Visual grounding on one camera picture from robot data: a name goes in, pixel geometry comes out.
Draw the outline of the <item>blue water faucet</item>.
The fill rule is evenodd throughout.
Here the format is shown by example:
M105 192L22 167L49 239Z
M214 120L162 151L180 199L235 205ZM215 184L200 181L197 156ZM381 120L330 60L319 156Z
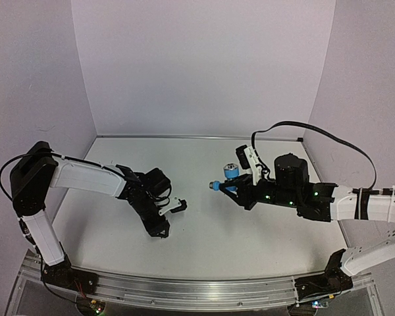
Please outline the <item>blue water faucet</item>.
M219 191L221 184L232 182L233 180L238 178L240 175L239 166L235 163L228 163L223 167L223 173L224 173L223 182L216 180L209 183L209 188L211 190Z

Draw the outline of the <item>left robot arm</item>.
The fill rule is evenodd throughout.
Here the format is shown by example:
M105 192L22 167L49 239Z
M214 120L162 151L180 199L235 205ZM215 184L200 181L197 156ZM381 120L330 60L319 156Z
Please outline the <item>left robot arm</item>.
M38 141L27 153L4 164L13 165L9 180L10 199L23 236L42 260L41 280L68 288L82 279L93 282L94 273L73 268L45 213L50 188L68 188L105 194L127 201L139 216L145 231L154 238L166 238L170 224L164 202L172 185L161 169L135 172L122 165L101 165L55 153L47 142Z

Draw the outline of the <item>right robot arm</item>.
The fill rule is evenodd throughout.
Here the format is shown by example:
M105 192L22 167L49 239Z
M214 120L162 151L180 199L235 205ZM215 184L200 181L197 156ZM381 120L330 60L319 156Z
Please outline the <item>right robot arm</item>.
M332 222L386 221L395 223L395 188L368 190L348 188L330 182L312 183L307 161L292 153L274 161L275 178L262 177L255 157L247 153L241 160L245 174L235 164L224 167L224 182L211 182L209 187L221 191L237 205L251 210L257 203L294 208L299 217L311 221ZM352 247L334 252L322 273L297 278L299 298L338 294L353 286L358 273L395 258L395 240L376 246Z

